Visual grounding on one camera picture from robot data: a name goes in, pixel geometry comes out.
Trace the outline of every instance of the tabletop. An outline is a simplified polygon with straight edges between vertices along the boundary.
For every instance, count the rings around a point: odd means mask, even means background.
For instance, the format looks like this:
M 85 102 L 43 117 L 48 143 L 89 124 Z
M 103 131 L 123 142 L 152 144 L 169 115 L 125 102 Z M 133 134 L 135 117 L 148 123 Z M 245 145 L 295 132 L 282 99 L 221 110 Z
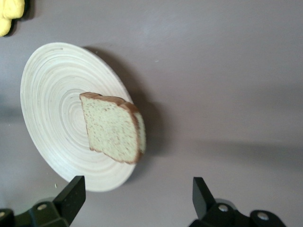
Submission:
M 244 215 L 302 224 L 303 1 L 30 2 L 0 38 L 0 207 L 18 214 L 67 185 L 33 144 L 20 104 L 31 54 L 65 42 L 115 71 L 147 134 L 131 177 L 87 192 L 71 226 L 187 227 L 194 176 Z

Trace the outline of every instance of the bread crust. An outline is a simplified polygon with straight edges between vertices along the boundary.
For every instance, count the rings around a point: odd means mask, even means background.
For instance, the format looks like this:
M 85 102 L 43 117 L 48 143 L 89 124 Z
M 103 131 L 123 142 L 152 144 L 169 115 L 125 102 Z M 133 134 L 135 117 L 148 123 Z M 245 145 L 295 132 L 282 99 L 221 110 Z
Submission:
M 93 93 L 93 92 L 85 92 L 85 93 L 80 94 L 80 100 L 81 101 L 82 101 L 82 97 L 86 97 L 86 98 L 89 98 L 89 99 L 99 99 L 99 100 L 103 100 L 103 101 L 106 101 L 106 102 L 115 103 L 117 105 L 117 107 L 123 108 L 129 113 L 129 115 L 131 116 L 131 119 L 133 121 L 133 124 L 136 128 L 136 132 L 137 132 L 137 138 L 136 138 L 136 140 L 137 140 L 137 151 L 136 151 L 136 156 L 135 156 L 134 160 L 133 161 L 120 161 L 120 160 L 116 160 L 116 159 L 112 158 L 110 155 L 108 155 L 104 152 L 103 152 L 103 154 L 105 154 L 106 156 L 108 156 L 111 159 L 113 159 L 117 162 L 120 162 L 120 163 L 124 163 L 124 162 L 128 163 L 128 164 L 137 163 L 143 155 L 143 152 L 140 150 L 139 122 L 138 122 L 136 116 L 134 115 L 135 113 L 140 113 L 139 109 L 134 104 L 132 104 L 130 102 L 127 102 L 122 98 L 115 97 L 115 96 L 102 96 L 100 94 Z M 97 150 L 95 148 L 92 148 L 91 146 L 89 147 L 89 149 L 93 150 L 93 151 L 96 151 L 96 152 L 102 152 L 101 150 Z

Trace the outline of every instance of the silver bolt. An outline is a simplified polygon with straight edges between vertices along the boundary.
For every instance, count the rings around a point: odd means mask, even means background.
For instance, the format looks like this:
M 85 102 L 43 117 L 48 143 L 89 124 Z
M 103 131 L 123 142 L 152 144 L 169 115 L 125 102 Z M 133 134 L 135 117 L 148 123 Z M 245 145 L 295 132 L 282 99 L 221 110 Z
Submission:
M 224 204 L 221 204 L 221 205 L 219 206 L 219 210 L 222 211 L 222 212 L 227 212 L 227 211 L 228 211 L 228 207 L 225 206 Z
M 259 219 L 262 219 L 262 220 L 264 220 L 264 221 L 268 221 L 268 220 L 269 220 L 269 217 L 268 217 L 268 215 L 267 215 L 266 213 L 259 212 L 259 213 L 257 214 L 257 216 L 258 216 Z
M 41 204 L 40 206 L 37 207 L 37 210 L 43 210 L 47 207 L 46 204 Z

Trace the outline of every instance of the yellow object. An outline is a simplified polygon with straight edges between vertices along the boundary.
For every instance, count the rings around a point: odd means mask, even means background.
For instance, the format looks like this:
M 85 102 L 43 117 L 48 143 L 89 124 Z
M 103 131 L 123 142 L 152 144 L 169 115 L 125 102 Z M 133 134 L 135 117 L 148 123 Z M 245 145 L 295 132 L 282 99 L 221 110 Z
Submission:
M 24 6 L 24 0 L 0 0 L 0 36 L 9 33 L 12 19 L 23 16 Z

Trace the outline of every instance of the plate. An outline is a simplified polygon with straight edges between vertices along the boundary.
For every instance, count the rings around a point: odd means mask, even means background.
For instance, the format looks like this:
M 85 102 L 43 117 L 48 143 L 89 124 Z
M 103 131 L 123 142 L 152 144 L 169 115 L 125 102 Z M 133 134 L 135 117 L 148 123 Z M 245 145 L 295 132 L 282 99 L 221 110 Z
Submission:
M 88 191 L 110 191 L 129 178 L 135 164 L 89 149 L 79 99 L 87 91 L 132 103 L 119 77 L 98 56 L 72 44 L 46 44 L 25 65 L 22 113 L 35 146 L 58 175 L 68 182 L 84 175 Z

